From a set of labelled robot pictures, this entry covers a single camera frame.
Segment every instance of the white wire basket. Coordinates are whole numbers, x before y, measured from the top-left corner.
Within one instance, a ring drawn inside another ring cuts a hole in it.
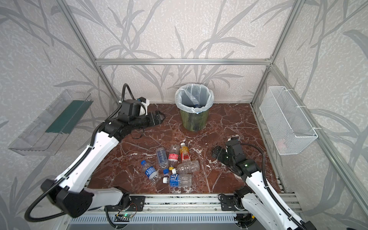
[[[268,87],[259,109],[280,155],[298,154],[318,138],[284,86]]]

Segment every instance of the white trash bag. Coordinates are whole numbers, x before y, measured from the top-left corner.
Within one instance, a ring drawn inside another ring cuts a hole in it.
[[[176,106],[188,113],[201,113],[213,105],[213,91],[201,84],[186,84],[175,93]]]

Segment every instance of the empty plastic bottle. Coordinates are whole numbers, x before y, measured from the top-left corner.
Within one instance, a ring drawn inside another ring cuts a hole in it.
[[[199,162],[198,160],[193,160],[189,162],[182,163],[176,167],[176,169],[172,169],[173,174],[188,174],[194,171],[199,170]]]
[[[192,175],[191,174],[173,174],[170,177],[164,177],[162,182],[169,183],[170,187],[191,187]]]
[[[153,167],[153,165],[151,163],[147,163],[145,160],[142,160],[141,165],[142,165],[143,172],[146,174],[148,179],[152,183],[156,184],[160,180],[161,176],[156,171],[156,169]]]
[[[169,176],[169,172],[170,172],[170,171],[169,171],[168,169],[164,169],[164,170],[163,170],[163,176],[164,176],[164,177],[168,177],[168,176]]]
[[[156,149],[157,154],[157,161],[159,163],[159,166],[161,168],[167,168],[169,165],[169,162],[167,161],[166,151],[163,147],[159,147]]]
[[[179,162],[180,148],[178,145],[172,145],[169,152],[169,170],[173,170]]]
[[[189,149],[185,146],[185,143],[180,144],[180,154],[182,163],[190,161]]]

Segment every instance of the trash can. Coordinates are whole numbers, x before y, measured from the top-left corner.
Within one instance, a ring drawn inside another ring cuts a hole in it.
[[[186,84],[175,93],[175,104],[180,109],[183,126],[199,131],[206,126],[209,108],[213,105],[213,92],[200,84]]]

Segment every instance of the gray wall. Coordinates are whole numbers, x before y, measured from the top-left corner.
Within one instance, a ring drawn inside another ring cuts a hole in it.
[[[97,58],[269,58],[294,0],[67,0]],[[187,83],[216,102],[249,102],[265,66],[106,66],[153,102],[172,102]]]
[[[304,4],[276,65],[323,130],[368,188],[368,1],[321,0]],[[257,115],[266,130],[259,105]],[[289,192],[318,229],[368,229],[317,142],[297,155],[280,156],[269,134],[272,154]]]
[[[54,1],[0,1],[0,228],[51,229],[27,223],[25,209],[83,151],[93,128],[112,109],[104,85]],[[90,92],[90,109],[55,156],[21,156],[7,147],[64,89]],[[33,216],[60,210],[44,199]]]

